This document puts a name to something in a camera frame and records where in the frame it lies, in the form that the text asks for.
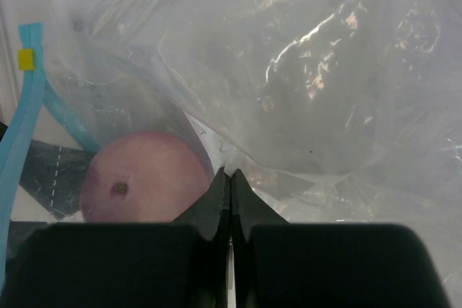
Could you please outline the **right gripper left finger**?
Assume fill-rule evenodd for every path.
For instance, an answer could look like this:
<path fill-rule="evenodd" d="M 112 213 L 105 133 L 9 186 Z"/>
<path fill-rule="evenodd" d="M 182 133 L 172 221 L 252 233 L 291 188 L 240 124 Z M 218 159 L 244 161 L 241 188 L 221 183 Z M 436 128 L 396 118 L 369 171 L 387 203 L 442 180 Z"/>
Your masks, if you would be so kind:
<path fill-rule="evenodd" d="M 56 223 L 9 262 L 5 307 L 226 307 L 230 179 L 166 224 Z"/>

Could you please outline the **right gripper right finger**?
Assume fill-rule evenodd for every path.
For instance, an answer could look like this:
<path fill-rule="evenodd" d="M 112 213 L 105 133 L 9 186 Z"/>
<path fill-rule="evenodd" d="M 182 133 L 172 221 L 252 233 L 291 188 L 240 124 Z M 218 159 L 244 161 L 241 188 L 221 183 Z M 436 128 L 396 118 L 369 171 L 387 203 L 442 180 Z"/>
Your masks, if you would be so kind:
<path fill-rule="evenodd" d="M 291 224 L 230 180 L 239 307 L 449 307 L 420 238 L 398 224 Z"/>

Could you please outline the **zip top bag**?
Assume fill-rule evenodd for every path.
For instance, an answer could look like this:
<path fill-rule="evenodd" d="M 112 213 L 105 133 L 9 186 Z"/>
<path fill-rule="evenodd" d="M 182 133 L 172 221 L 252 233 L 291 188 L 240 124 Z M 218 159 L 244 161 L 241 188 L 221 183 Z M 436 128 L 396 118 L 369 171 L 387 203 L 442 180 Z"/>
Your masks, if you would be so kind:
<path fill-rule="evenodd" d="M 461 288 L 461 0 L 1 0 L 1 235 L 145 131 L 283 219 L 415 231 Z"/>

